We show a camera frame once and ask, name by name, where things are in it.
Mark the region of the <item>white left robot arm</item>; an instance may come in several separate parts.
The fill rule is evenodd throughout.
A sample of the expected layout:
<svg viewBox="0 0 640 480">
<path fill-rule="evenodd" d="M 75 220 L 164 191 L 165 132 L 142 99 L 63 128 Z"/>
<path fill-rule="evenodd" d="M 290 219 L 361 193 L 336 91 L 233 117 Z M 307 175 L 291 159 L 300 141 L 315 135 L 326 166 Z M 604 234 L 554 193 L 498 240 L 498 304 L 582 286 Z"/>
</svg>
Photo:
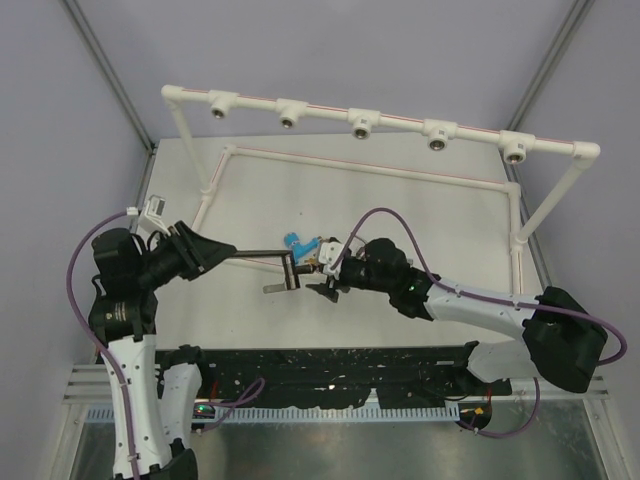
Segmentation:
<svg viewBox="0 0 640 480">
<path fill-rule="evenodd" d="M 214 375 L 198 347 L 183 346 L 175 364 L 155 370 L 157 289 L 176 277 L 195 280 L 234 256 L 230 244 L 207 239 L 184 222 L 170 227 L 153 249 L 125 228 L 91 243 L 99 270 L 89 328 L 109 374 L 116 444 L 116 479 L 195 479 L 188 436 L 196 398 Z"/>
</svg>

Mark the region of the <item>dark long-spout faucet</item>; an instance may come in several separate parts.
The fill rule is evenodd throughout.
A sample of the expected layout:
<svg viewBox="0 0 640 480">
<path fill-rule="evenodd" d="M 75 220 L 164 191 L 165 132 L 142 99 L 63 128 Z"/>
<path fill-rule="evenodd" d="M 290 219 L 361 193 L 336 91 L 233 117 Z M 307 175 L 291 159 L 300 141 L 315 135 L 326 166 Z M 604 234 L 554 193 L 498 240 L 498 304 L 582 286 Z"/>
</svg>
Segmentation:
<svg viewBox="0 0 640 480">
<path fill-rule="evenodd" d="M 280 274 L 282 282 L 265 285 L 264 294 L 294 291 L 301 288 L 303 275 L 314 275 L 319 272 L 316 261 L 297 264 L 290 250 L 239 250 L 225 260 L 233 266 L 253 268 L 267 273 Z"/>
</svg>

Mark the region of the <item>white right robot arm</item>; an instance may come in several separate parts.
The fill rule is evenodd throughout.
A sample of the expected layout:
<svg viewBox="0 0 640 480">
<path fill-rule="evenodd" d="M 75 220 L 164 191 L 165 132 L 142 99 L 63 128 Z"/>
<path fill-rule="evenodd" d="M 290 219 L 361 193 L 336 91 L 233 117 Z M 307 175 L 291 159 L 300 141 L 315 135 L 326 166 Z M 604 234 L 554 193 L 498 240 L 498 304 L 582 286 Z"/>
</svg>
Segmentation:
<svg viewBox="0 0 640 480">
<path fill-rule="evenodd" d="M 605 329 L 565 290 L 537 296 L 467 288 L 414 267 L 388 238 L 354 255 L 340 242 L 321 242 L 316 262 L 326 276 L 315 291 L 331 301 L 351 289 L 380 292 L 401 315 L 471 325 L 503 335 L 501 342 L 472 342 L 452 370 L 454 386 L 474 394 L 502 379 L 541 377 L 571 393 L 590 386 L 608 339 Z"/>
</svg>

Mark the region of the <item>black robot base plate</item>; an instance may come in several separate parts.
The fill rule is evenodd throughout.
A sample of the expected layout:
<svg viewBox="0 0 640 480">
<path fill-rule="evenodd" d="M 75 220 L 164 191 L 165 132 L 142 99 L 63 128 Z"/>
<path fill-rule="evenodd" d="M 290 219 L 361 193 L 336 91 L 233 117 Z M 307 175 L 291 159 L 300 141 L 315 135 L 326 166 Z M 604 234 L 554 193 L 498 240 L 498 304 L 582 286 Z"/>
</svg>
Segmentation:
<svg viewBox="0 0 640 480">
<path fill-rule="evenodd" d="M 360 408 L 371 393 L 383 408 L 438 406 L 468 396 L 508 396 L 507 380 L 484 383 L 467 369 L 475 342 L 450 347 L 204 350 L 204 399 L 232 401 L 257 379 L 250 406 Z"/>
</svg>

